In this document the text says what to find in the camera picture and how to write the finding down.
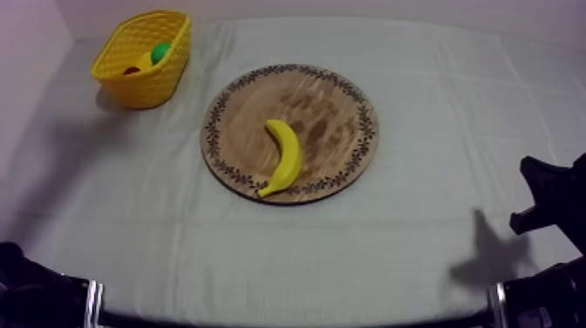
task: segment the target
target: toy fruit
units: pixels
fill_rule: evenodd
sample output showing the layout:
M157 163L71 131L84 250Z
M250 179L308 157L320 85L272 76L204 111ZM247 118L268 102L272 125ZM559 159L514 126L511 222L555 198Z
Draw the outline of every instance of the toy fruit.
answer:
M128 74L132 74L132 73L136 73L136 72L140 72L140 68L138 68L136 66L130 66L130 67L126 68L122 74L128 75Z
M169 48L171 48L171 44L168 42L161 42L157 44L153 48L153 51L151 51L151 63L153 63L153 65L157 65L157 63L159 63L163 57L165 57L167 51L169 51Z
M287 123L281 120L267 120L266 127L279 143L281 161L273 172L269 185L258 190L258 195L261 197L288 188L299 175L302 161L299 140Z
M135 66L138 67L141 71L146 71L153 67L153 64L151 64L151 53L148 51L143 53L139 57L139 60L136 61Z

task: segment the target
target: toy banana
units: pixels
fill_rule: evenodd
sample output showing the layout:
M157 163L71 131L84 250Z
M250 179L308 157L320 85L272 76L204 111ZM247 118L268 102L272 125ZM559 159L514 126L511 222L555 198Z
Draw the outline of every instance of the toy banana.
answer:
M293 129L281 120L267 120L266 127L273 134L281 148L281 160L266 188L258 190L265 197L288 188L301 171L302 151Z

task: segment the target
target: green ball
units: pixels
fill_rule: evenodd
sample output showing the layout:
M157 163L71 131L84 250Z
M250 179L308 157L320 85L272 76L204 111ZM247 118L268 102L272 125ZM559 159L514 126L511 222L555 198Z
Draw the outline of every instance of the green ball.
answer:
M171 44L168 42L161 42L153 48L153 51L151 51L153 65L157 65L165 57L169 48L171 48Z

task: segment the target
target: white wall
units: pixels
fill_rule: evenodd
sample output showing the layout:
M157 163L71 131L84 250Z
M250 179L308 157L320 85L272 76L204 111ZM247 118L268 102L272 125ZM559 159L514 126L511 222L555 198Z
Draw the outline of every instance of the white wall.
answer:
M584 0L55 0L75 38L104 36L152 8L193 17L359 16L515 34L586 50Z
M0 181L46 83L72 46L48 0L0 1Z

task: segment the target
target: wooden plate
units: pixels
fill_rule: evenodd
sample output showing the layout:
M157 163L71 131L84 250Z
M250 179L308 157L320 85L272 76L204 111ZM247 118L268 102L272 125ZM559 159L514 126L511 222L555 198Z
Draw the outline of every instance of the wooden plate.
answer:
M268 119L287 122L303 149L293 185L260 198L279 163L265 129ZM371 103L350 81L308 65L273 65L228 85L208 109L201 151L212 173L236 193L261 202L313 202L348 187L370 163L378 144Z

